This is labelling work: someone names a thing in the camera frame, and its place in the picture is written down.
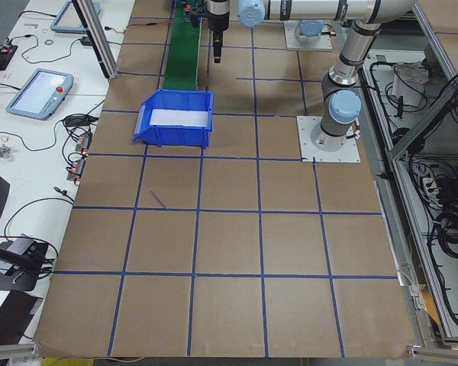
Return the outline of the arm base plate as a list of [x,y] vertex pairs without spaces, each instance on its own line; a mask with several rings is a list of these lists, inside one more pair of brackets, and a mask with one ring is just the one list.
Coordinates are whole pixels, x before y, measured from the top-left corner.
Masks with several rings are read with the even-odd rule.
[[296,28],[299,20],[285,21],[285,42],[286,48],[289,50],[307,50],[330,52],[331,44],[331,29],[324,22],[324,29],[319,36],[316,37],[300,37],[297,35]]
[[353,126],[345,135],[328,136],[321,129],[320,116],[297,116],[297,130],[303,162],[360,163]]

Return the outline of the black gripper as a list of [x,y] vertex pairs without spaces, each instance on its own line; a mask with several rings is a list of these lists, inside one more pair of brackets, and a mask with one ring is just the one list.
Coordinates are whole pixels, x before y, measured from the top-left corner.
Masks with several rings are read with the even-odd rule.
[[193,27],[198,26],[201,18],[208,21],[213,33],[214,63],[221,63],[223,36],[229,27],[229,4],[197,3],[192,6],[189,16]]

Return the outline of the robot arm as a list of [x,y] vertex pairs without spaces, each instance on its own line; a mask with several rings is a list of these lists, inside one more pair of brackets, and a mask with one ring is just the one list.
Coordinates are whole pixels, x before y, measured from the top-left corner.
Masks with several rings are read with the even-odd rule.
[[409,12],[413,1],[239,1],[237,19],[241,25],[254,28],[265,20],[351,21],[352,26],[339,58],[324,74],[321,90],[324,116],[311,132],[318,149],[334,153],[347,139],[347,131],[358,118],[362,102],[351,90],[357,81],[373,41],[384,23]]
[[324,29],[324,20],[302,19],[298,21],[296,28],[297,35],[300,37],[316,37]]

